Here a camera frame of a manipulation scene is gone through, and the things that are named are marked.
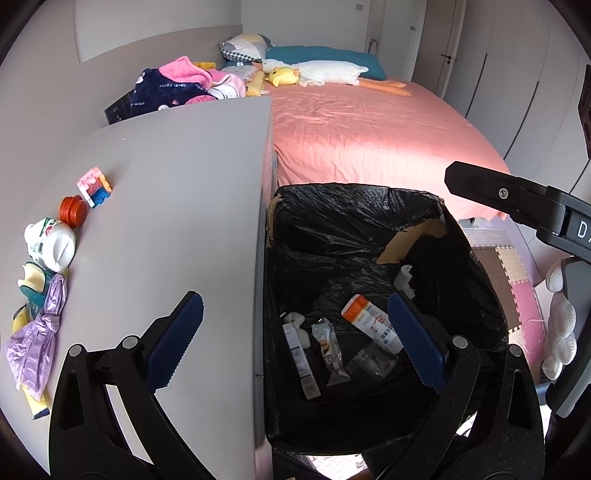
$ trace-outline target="orange toy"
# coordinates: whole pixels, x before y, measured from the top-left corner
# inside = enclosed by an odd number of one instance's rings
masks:
[[[72,229],[82,226],[88,214],[88,204],[80,195],[65,197],[60,205],[60,220]]]
[[[391,93],[392,95],[399,97],[411,96],[411,93],[404,89],[406,83],[396,82],[394,80],[384,80],[383,82],[380,82],[379,80],[359,79],[359,86],[370,90],[377,90],[379,92]]]

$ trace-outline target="door handle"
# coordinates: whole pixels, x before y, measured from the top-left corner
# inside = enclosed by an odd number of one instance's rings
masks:
[[[441,53],[440,55],[441,55],[442,57],[445,57],[445,58],[447,59],[447,64],[448,64],[448,65],[449,65],[449,64],[452,62],[452,60],[453,60],[453,57],[452,57],[451,55],[444,55],[443,53]]]
[[[376,50],[376,52],[378,51],[378,42],[379,42],[379,40],[377,38],[372,38],[371,40],[369,40],[368,53],[371,53],[371,47],[374,45],[374,43],[375,43],[375,50]]]

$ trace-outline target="navy blue clothing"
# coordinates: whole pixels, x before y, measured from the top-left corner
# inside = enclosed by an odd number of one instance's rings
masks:
[[[184,105],[191,98],[201,95],[215,98],[198,83],[173,82],[158,69],[145,69],[135,84],[131,98],[131,116]]]

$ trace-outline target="teal cloth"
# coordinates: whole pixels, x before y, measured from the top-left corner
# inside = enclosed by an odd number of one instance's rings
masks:
[[[384,69],[379,64],[379,60],[371,53],[361,53],[350,50],[337,50],[330,47],[271,47],[267,50],[267,58],[279,60],[283,63],[293,65],[294,63],[302,63],[310,60],[338,60],[349,61],[355,63],[360,67],[367,67],[368,72],[362,73],[361,76],[373,80],[387,80]]]

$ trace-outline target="purple plastic bag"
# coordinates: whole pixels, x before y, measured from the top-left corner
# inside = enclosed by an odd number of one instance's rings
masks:
[[[37,315],[35,321],[13,334],[7,344],[6,356],[17,381],[17,389],[24,385],[37,401],[49,379],[56,333],[60,328],[60,315],[66,298],[66,279],[57,273],[51,279],[43,312]]]

